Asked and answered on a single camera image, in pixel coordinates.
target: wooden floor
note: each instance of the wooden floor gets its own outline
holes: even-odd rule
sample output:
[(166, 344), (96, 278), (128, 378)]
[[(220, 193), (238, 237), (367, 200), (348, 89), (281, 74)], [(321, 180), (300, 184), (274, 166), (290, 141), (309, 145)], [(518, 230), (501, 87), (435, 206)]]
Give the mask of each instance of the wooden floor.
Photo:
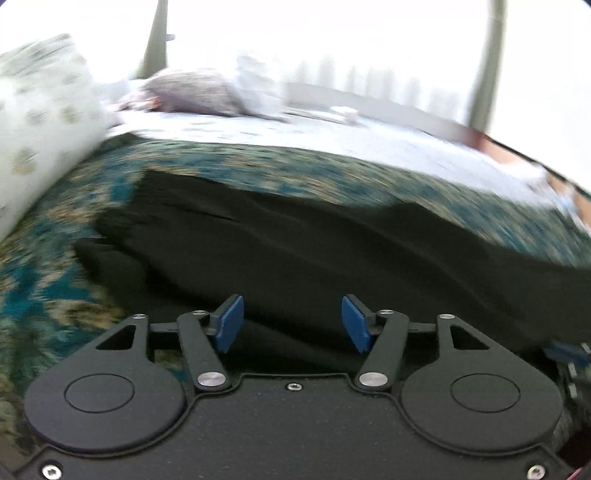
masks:
[[(491, 142), (490, 140), (483, 140), (482, 146), (480, 148), (485, 154), (496, 160), (500, 163), (528, 163), (527, 160), (524, 158), (500, 147), (499, 145)], [(561, 193), (568, 188), (568, 185), (565, 184), (560, 179), (550, 175), (550, 186), (557, 192)], [(580, 218), (585, 222), (585, 224), (591, 227), (591, 202), (583, 197), (580, 193), (574, 194), (574, 204), (577, 206), (579, 210)]]

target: white bedsheet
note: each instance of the white bedsheet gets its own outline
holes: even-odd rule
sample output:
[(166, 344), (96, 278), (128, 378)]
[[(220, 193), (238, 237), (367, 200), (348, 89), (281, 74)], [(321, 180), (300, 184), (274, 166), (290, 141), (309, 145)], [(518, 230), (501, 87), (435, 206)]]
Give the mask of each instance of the white bedsheet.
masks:
[(476, 150), (368, 119), (353, 127), (299, 116), (289, 116), (289, 124), (189, 113), (125, 111), (121, 117), (128, 128), (145, 138), (296, 147), (347, 155), (426, 173), (513, 202), (563, 210), (560, 197), (545, 182), (532, 186)]

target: black cloth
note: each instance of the black cloth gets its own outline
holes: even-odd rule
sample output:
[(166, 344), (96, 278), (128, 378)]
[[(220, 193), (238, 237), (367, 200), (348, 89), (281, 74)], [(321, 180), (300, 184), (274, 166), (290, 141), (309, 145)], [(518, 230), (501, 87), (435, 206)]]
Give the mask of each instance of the black cloth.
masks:
[(415, 322), (456, 314), (516, 352), (591, 339), (591, 271), (489, 244), (415, 204), (333, 205), (150, 171), (95, 228), (104, 238), (76, 254), (128, 314), (173, 322), (239, 293), (248, 321), (232, 355), (270, 369), (354, 371), (348, 293)]

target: bedspread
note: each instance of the bedspread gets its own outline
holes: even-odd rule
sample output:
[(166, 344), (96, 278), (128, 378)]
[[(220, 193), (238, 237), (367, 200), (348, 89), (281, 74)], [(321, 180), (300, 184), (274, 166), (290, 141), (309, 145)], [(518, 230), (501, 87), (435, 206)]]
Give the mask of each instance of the bedspread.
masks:
[(121, 319), (90, 283), (73, 242), (123, 204), (146, 168), (232, 186), (356, 205), (417, 202), (496, 244), (561, 264), (591, 265), (591, 238), (557, 210), (517, 205), (435, 177), (296, 148), (144, 141), (104, 147), (55, 185), (0, 245), (0, 436), (25, 453), (22, 395), (28, 384)]

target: curtain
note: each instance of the curtain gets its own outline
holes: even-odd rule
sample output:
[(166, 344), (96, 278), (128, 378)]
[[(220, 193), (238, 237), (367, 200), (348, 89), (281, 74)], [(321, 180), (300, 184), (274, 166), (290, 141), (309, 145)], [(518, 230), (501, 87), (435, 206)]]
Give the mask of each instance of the curtain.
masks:
[(491, 0), (493, 15), (489, 20), (486, 56), (482, 59), (480, 78), (472, 102), (469, 127), (485, 132), (491, 120), (492, 104), (499, 81), (499, 66), (505, 33), (506, 0)]
[(486, 47), (488, 0), (169, 0), (171, 67), (226, 67), (240, 48), (285, 80), (415, 106), (467, 124)]
[(154, 73), (166, 68), (167, 20), (168, 0), (158, 0), (150, 38), (148, 39), (144, 58), (137, 71), (137, 78), (149, 78)]
[(157, 0), (6, 0), (0, 7), (0, 51), (70, 33), (97, 82), (135, 75)]
[(508, 0), (487, 134), (591, 191), (591, 9)]

